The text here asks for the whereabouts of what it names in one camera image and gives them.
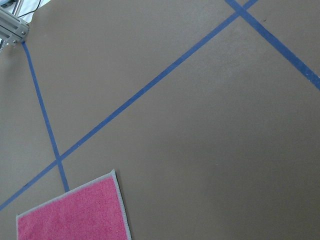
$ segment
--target pink cloth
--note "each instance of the pink cloth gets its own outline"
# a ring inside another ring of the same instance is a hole
[[[131,240],[115,171],[16,217],[18,240]]]

